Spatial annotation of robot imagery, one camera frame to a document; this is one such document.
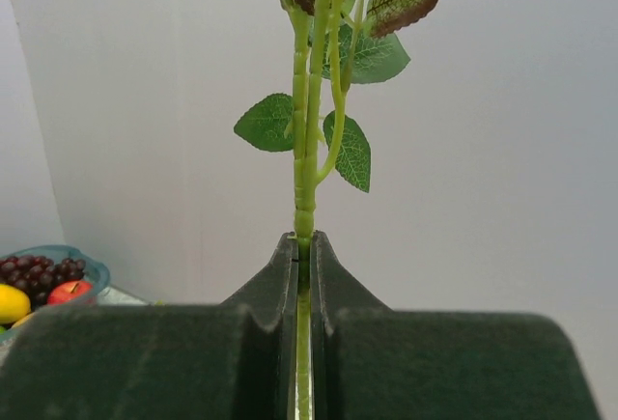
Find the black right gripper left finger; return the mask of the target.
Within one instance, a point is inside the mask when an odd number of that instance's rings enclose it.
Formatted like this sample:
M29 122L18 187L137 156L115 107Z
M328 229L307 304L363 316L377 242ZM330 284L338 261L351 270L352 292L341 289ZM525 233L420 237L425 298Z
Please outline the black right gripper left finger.
M63 304L19 331L5 419L292 419L297 248L217 305Z

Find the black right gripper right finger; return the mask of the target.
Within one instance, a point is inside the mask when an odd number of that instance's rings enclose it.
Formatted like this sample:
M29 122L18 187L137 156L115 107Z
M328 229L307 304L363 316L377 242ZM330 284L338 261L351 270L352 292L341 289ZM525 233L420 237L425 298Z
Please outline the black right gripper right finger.
M326 234L311 247L319 419L597 419L574 346L529 313L398 311L363 286Z

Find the pink rose stem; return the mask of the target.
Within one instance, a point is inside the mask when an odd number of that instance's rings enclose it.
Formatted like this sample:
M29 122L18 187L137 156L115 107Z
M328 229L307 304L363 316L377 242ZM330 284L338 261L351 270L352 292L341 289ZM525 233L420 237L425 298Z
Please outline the pink rose stem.
M352 84L380 83L396 75L383 60L408 63L399 30L425 18L438 0L279 0L294 33L293 85L246 111L235 134L270 153L294 158L294 230L297 246L295 401L301 419L314 415L310 355L311 245L316 192L332 172L367 191L370 146L347 114Z

